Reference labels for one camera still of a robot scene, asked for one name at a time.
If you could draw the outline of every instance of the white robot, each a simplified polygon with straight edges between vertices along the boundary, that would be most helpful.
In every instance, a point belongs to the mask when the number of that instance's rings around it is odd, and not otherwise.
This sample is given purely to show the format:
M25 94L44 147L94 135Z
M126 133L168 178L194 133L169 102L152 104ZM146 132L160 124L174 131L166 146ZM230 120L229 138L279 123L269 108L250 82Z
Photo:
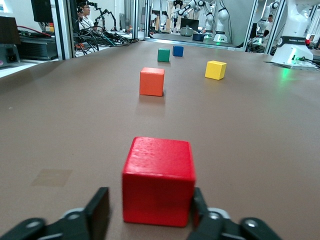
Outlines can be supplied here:
M203 1L203 0L192 0L184 8L180 9L177 13L180 16L183 16L186 13L190 12L191 10L198 12L201 8L203 8L206 14L208 25L212 26L214 22L214 16L211 12L210 4L214 2L218 12L217 14L218 19L217 19L216 31L215 33L212 32L211 36L213 37L214 42L230 43L225 33L225 25L226 25L226 20L229 18L229 13L227 9L224 7L224 5L222 4L221 0L213 0L211 2Z
M258 22L258 25L259 25L259 31L258 31L258 37L262 37L264 35L264 31L268 25L268 17L270 15L270 12L272 10L275 10L279 7L279 2L278 1L275 1L275 2L272 2L270 3L269 6L266 6L265 9L264 9L264 12L263 12L263 15L262 15L262 18L260 19L260 21Z
M222 5L221 0L215 1L215 6L218 11L218 19L213 41L216 43L230 43L225 33L226 21L230 17L227 9Z
M305 44L306 29L311 24L309 8L320 4L320 0L286 0L288 16L278 47L271 62L295 69L313 69L306 60L314 56Z

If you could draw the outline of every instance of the person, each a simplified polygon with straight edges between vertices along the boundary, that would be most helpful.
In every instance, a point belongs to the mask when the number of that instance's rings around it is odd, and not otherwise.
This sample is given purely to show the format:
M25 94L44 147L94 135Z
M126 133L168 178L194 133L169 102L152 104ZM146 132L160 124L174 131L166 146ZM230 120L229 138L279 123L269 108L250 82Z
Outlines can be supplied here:
M88 17L90 15L90 6L85 2L80 3L82 12L78 12L79 17L79 29L89 29L95 26L94 22Z
M274 25L274 16L272 14L269 15L268 17L268 22L266 23L266 28L265 30L268 30L271 32L272 26Z

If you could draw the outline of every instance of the green cube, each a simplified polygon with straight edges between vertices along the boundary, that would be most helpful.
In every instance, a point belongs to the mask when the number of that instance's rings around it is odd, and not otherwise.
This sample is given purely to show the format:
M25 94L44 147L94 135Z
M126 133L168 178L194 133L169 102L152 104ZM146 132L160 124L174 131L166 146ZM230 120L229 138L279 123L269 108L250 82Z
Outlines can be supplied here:
M158 49L158 62L169 62L170 58L170 49L168 48L159 48Z

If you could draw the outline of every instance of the wooden block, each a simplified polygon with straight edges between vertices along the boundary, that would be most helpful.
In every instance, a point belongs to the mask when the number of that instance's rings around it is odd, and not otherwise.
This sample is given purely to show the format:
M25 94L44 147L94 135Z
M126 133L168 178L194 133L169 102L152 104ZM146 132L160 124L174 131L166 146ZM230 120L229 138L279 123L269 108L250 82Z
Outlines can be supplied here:
M170 59L170 49L168 48L159 48L158 49L158 62L168 63Z
M140 95L161 97L164 94L165 70L144 67L140 72Z
M184 47L173 46L172 55L176 57L182 57L184 55Z
M185 227L195 182L189 142L134 138L122 170L123 220Z
M221 80L225 77L227 64L221 61L208 61L205 70L205 77Z

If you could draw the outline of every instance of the yellow cube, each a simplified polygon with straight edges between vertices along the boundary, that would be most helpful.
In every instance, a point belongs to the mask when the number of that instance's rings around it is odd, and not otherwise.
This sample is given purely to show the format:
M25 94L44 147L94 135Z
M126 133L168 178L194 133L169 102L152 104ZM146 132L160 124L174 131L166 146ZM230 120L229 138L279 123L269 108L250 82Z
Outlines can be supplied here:
M208 61L206 64L205 77L220 80L225 76L227 64L221 61Z

